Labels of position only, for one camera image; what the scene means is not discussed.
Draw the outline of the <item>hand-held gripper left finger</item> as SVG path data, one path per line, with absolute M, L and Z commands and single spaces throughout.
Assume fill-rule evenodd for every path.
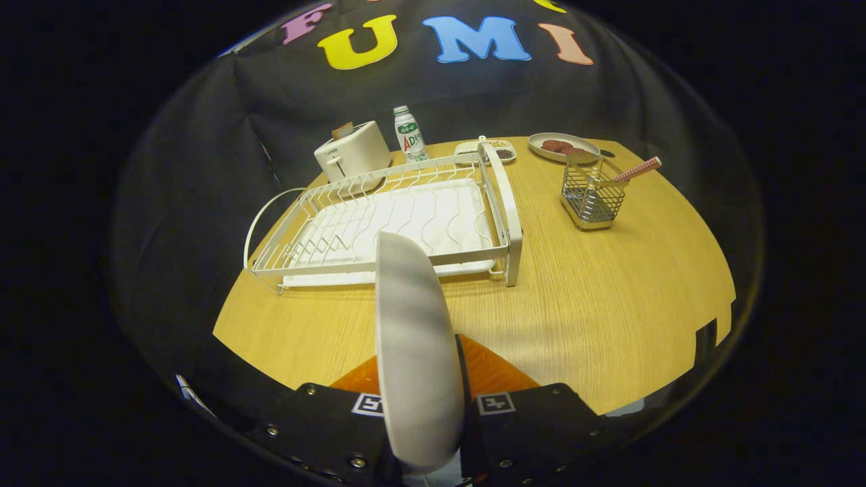
M 384 422 L 377 358 L 330 386 L 307 382 L 284 394 L 250 431 L 280 459 L 350 486 L 403 486 Z

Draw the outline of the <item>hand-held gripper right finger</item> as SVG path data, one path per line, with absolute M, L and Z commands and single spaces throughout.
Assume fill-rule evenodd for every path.
M 463 486 L 576 485 L 603 457 L 600 416 L 563 383 L 514 388 L 500 358 L 457 336 L 465 417 L 459 444 Z

